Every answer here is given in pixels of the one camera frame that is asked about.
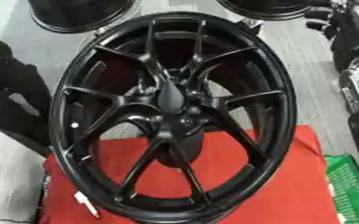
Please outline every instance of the red cloth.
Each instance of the red cloth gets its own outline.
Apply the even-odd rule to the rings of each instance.
[[[114,180],[121,181],[145,146],[146,141],[140,138],[102,141],[99,156],[103,170]],[[230,136],[217,132],[206,134],[203,151],[192,166],[203,187],[211,189],[238,172],[246,161],[244,149]],[[99,209],[101,219],[96,220],[74,199],[76,191],[54,157],[47,159],[45,168],[52,182],[40,224],[134,223],[103,209]],[[187,181],[179,171],[155,162],[138,181],[137,191],[175,198],[189,195],[189,188],[184,186]],[[327,189],[326,162],[317,137],[309,127],[297,128],[292,147],[276,175],[220,223],[339,223]]]

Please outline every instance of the wire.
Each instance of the wire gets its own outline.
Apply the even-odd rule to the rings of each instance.
[[[31,220],[7,220],[7,219],[0,219],[0,221],[8,221],[12,223],[32,223]]]

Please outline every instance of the green plastic crate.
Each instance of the green plastic crate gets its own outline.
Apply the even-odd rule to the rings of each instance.
[[[359,224],[359,168],[351,156],[326,157],[327,176],[334,186],[334,203],[346,223]]]

